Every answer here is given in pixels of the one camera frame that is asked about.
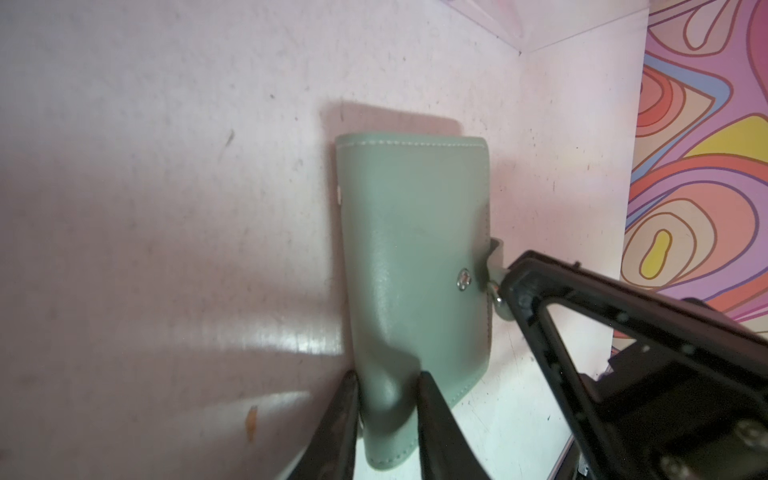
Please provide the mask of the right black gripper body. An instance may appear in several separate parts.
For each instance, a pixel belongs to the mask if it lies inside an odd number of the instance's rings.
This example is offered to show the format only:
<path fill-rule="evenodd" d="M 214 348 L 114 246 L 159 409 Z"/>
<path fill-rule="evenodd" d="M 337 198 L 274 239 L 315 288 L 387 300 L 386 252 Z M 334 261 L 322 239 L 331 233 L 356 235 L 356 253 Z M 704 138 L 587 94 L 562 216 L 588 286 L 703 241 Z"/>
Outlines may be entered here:
<path fill-rule="evenodd" d="M 580 302 L 635 342 L 581 378 L 575 437 L 596 479 L 764 479 L 767 343 L 693 298 Z"/>

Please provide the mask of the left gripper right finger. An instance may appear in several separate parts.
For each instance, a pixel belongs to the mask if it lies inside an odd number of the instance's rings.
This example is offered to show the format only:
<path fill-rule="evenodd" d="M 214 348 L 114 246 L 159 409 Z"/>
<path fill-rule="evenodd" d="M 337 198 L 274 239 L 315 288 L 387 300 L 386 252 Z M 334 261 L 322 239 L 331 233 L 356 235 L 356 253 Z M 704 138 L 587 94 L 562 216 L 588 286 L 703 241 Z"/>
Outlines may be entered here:
<path fill-rule="evenodd" d="M 424 480 L 483 479 L 489 476 L 469 447 L 433 376 L 417 380 L 418 442 Z"/>

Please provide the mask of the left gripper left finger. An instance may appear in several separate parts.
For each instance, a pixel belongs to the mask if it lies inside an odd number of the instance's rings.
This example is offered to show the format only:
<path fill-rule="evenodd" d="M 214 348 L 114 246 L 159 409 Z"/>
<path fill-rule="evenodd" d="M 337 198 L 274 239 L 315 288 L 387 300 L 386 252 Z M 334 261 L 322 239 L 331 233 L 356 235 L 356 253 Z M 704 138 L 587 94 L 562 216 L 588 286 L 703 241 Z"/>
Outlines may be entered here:
<path fill-rule="evenodd" d="M 348 480 L 354 477 L 360 413 L 360 384 L 354 370 L 342 377 L 291 480 Z"/>

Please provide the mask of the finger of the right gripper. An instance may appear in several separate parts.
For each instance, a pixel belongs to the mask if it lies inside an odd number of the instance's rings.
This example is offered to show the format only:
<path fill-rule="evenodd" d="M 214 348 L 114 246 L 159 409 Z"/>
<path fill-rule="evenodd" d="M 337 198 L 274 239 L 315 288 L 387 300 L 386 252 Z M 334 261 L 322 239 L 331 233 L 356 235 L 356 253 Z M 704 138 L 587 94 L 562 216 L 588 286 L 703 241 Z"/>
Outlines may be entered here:
<path fill-rule="evenodd" d="M 607 376 L 612 371 L 610 362 L 617 354 L 609 361 L 609 373 L 599 379 L 579 372 L 550 310 L 559 305 L 588 317 L 579 312 L 578 303 L 599 299 L 623 302 L 630 298 L 658 302 L 684 300 L 647 292 L 586 270 L 579 264 L 568 264 L 535 251 L 524 253 L 512 263 L 500 284 L 499 300 L 518 323 L 576 443 L 575 409 L 582 397 L 577 384 L 581 378 L 600 380 Z M 617 327 L 593 321 L 621 332 Z"/>

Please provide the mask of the mint green card wallet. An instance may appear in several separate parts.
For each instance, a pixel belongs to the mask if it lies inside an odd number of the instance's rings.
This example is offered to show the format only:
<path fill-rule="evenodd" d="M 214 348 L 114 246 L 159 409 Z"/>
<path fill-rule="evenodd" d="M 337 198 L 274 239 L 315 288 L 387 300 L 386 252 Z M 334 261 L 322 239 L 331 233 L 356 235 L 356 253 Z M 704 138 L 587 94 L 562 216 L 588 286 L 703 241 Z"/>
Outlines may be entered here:
<path fill-rule="evenodd" d="M 479 137 L 355 133 L 336 139 L 335 161 L 365 455 L 387 471 L 417 449 L 419 375 L 455 405 L 489 364 L 489 291 L 503 276 L 489 148 Z"/>

